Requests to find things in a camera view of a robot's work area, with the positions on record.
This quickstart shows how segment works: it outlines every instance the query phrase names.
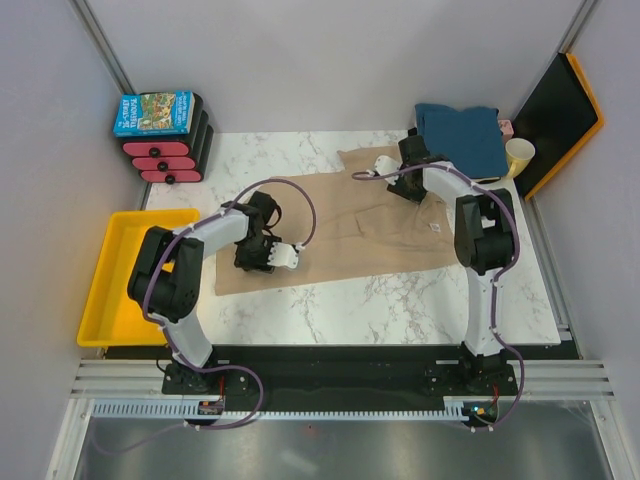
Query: marble tabletop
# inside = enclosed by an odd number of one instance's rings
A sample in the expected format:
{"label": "marble tabletop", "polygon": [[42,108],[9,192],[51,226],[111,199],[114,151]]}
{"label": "marble tabletop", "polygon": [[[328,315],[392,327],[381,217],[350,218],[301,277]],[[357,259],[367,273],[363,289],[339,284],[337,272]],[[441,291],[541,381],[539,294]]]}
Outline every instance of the marble tabletop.
{"label": "marble tabletop", "polygon": [[[338,150],[391,145],[405,131],[215,135],[201,183],[154,184],[147,209],[195,207],[205,217],[247,185],[282,175],[336,172]],[[506,187],[517,198],[511,180]],[[514,201],[522,252],[504,287],[498,328],[515,344],[560,342],[521,205]],[[448,211],[452,224],[453,211]],[[203,266],[198,316],[213,344],[458,344],[468,293],[460,265],[218,297],[215,256]]]}

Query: pink object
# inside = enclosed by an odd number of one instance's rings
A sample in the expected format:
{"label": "pink object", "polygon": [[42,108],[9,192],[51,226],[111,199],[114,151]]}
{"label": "pink object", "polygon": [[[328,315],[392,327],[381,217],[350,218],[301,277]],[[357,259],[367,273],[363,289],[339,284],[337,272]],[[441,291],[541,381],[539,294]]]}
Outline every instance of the pink object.
{"label": "pink object", "polygon": [[509,120],[498,120],[498,126],[502,132],[502,143],[507,143],[513,137],[513,126]]}
{"label": "pink object", "polygon": [[182,142],[132,142],[127,141],[122,149],[132,157],[185,157],[189,146]]}
{"label": "pink object", "polygon": [[186,183],[199,182],[202,174],[196,170],[171,170],[169,172],[159,172],[158,170],[145,170],[140,172],[140,176],[151,183]]}
{"label": "pink object", "polygon": [[193,170],[196,162],[189,157],[136,157],[132,161],[138,170]]}

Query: gray floor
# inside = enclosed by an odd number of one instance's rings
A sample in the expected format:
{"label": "gray floor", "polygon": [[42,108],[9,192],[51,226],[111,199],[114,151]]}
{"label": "gray floor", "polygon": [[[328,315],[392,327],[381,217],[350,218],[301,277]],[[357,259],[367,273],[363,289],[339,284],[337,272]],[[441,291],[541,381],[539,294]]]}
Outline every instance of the gray floor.
{"label": "gray floor", "polygon": [[[92,420],[103,448],[126,447],[175,421]],[[494,433],[428,422],[262,421],[179,429],[115,457],[85,446],[91,480],[611,479],[588,406],[523,404]]]}

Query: blue fabric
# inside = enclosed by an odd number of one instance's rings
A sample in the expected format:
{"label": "blue fabric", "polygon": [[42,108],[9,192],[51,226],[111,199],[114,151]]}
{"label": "blue fabric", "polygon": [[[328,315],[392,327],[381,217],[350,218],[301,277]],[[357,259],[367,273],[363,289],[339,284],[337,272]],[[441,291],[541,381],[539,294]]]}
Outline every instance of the blue fabric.
{"label": "blue fabric", "polygon": [[470,178],[503,177],[507,174],[498,111],[473,107],[458,111],[446,105],[416,105],[418,133],[432,155],[449,157]]}

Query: pink box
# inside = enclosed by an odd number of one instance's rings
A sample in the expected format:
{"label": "pink box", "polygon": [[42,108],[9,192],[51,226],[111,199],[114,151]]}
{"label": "pink box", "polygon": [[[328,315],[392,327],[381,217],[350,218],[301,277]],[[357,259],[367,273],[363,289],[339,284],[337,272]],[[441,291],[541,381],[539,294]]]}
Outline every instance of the pink box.
{"label": "pink box", "polygon": [[502,143],[507,143],[513,137],[513,126],[509,120],[498,120],[498,126],[502,132]]}

